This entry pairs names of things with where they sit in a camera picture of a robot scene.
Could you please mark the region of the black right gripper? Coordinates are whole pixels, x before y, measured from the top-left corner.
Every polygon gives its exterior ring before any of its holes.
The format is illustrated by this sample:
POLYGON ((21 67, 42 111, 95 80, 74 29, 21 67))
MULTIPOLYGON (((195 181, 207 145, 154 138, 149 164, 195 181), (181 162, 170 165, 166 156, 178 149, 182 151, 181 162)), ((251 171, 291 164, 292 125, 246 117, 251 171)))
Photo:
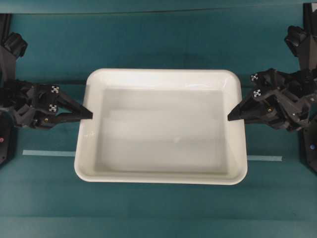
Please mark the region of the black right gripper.
POLYGON ((268 124, 287 131, 301 130, 309 125, 308 69, 294 73, 269 69, 252 74, 250 79, 253 89, 228 114, 228 121, 242 119, 246 124, 268 124))

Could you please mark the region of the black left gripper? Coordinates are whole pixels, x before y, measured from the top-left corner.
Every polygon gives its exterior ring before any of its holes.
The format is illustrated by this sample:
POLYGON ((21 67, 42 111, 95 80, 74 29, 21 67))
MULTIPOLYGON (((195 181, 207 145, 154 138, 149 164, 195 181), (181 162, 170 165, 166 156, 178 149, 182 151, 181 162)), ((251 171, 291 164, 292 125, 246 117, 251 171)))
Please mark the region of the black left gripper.
POLYGON ((9 111, 16 127, 51 129, 57 124, 92 119, 93 113, 59 86, 15 81, 9 84, 9 111), (58 109, 68 113, 57 115, 58 109))

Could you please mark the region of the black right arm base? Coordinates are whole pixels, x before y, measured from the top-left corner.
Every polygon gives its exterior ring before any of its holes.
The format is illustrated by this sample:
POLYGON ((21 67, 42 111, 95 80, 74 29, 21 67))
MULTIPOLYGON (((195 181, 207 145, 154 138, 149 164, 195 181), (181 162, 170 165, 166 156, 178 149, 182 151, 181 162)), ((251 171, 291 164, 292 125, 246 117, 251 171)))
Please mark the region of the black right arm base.
POLYGON ((317 116, 300 133, 301 162, 314 174, 317 174, 317 116))

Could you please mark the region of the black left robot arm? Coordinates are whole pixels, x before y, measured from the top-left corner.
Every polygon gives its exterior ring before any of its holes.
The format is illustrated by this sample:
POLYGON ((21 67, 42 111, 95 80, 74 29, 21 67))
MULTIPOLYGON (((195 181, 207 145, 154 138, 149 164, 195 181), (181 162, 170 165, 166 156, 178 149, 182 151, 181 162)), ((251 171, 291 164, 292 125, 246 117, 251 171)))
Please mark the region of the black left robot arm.
POLYGON ((0 111, 15 127, 51 129, 57 124, 92 119, 93 113, 73 100, 56 84, 15 79, 16 56, 0 48, 0 111))

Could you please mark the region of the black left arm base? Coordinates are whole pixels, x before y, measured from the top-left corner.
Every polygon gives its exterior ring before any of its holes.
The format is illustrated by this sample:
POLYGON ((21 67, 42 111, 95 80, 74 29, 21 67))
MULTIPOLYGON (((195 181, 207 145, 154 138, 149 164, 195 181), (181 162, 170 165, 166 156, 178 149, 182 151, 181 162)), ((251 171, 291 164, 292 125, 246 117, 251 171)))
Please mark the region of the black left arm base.
POLYGON ((11 117, 0 113, 0 168, 10 162, 16 151, 17 128, 14 127, 11 117))

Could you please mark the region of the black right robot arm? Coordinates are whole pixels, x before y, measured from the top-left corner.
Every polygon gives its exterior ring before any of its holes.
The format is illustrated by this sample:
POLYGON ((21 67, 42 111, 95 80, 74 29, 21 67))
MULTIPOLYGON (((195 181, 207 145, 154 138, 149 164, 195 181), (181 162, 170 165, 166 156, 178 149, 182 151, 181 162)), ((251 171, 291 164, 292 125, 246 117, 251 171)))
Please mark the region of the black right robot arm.
POLYGON ((242 119, 287 131, 309 125, 311 106, 317 102, 317 42, 298 27, 288 33, 285 42, 301 69, 285 73, 270 68, 252 74, 254 87, 228 114, 229 121, 242 119))

